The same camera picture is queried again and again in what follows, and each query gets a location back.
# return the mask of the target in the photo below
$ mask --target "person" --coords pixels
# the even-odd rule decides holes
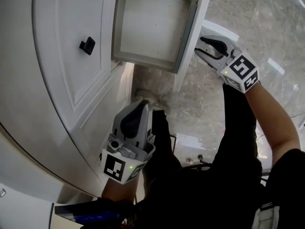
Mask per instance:
[[[134,228],[251,228],[257,210],[269,202],[279,207],[279,220],[268,228],[304,227],[305,153],[290,117],[259,82],[245,94],[226,84],[223,90],[225,133],[205,171],[182,169],[164,111],[153,112],[156,151],[143,169],[145,199]],[[256,120],[272,150],[265,187]],[[137,182],[109,179],[102,198],[133,201]]]

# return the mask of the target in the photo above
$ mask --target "black shirt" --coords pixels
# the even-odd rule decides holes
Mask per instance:
[[[277,161],[266,187],[242,167],[177,171],[152,183],[138,227],[251,228],[256,210],[273,202],[280,206],[278,228],[304,228],[304,177],[305,153],[298,149]]]

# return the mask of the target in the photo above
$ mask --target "black sleeve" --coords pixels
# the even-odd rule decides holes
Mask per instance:
[[[266,189],[280,207],[278,228],[304,228],[305,153],[299,149],[285,153],[272,168]]]

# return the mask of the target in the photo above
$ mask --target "marble floor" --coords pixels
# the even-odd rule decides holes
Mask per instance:
[[[299,126],[305,118],[305,0],[210,0],[205,19],[239,36],[237,45],[260,67],[262,85]],[[198,162],[199,154],[212,162],[224,133],[222,80],[194,54],[179,92],[173,81],[172,73],[135,66],[133,90],[148,90],[170,108],[175,155],[183,166],[187,158]],[[259,158],[269,169],[271,152],[259,126],[257,136]],[[242,158],[231,149],[228,158]]]

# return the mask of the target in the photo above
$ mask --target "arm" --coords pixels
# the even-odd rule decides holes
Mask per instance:
[[[245,93],[272,150],[272,166],[289,150],[300,149],[298,133],[281,105],[256,83]]]
[[[123,200],[133,203],[138,187],[138,181],[139,175],[124,185],[109,178],[102,193],[102,198],[109,198],[114,202]]]

